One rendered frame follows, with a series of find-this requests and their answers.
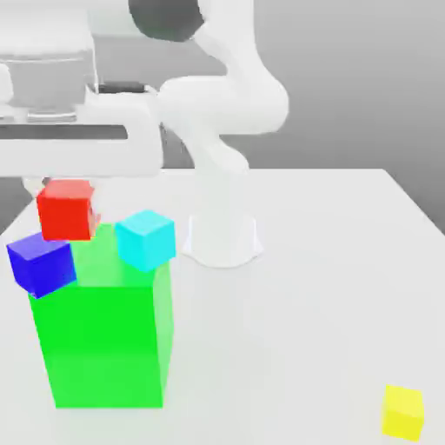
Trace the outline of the small yellow cube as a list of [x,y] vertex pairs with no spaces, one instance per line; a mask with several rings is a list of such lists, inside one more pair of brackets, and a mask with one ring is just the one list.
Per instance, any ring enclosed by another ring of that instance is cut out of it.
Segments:
[[423,425],[422,392],[418,389],[387,385],[382,400],[382,433],[418,442]]

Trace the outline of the small blue cube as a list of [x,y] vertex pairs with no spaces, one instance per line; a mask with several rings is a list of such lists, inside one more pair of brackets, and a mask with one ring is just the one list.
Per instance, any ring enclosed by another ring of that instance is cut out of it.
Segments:
[[41,232],[6,245],[16,283],[42,298],[76,280],[71,245],[45,241]]

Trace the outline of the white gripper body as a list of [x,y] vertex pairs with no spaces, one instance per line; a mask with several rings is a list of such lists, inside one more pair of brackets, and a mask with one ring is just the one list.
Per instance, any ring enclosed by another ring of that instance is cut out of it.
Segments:
[[159,120],[148,94],[94,94],[70,120],[0,123],[0,177],[150,176],[163,166]]

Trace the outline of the small cyan cube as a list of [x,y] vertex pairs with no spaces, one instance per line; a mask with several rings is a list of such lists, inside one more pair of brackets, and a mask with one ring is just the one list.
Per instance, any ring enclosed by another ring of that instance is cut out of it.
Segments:
[[117,250],[130,266],[149,272],[176,256],[175,223],[143,210],[115,224]]

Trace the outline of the small red cube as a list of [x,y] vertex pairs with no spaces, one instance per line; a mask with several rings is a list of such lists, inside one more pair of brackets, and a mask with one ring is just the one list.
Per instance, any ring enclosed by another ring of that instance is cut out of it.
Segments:
[[88,241],[88,210],[94,189],[83,179],[52,179],[37,196],[45,241]]

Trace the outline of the large green box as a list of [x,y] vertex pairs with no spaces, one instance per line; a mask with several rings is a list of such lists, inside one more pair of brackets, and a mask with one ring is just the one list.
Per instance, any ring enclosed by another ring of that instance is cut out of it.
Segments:
[[76,281],[30,298],[56,406],[162,407],[174,333],[169,264],[144,273],[125,263],[110,224],[71,251]]

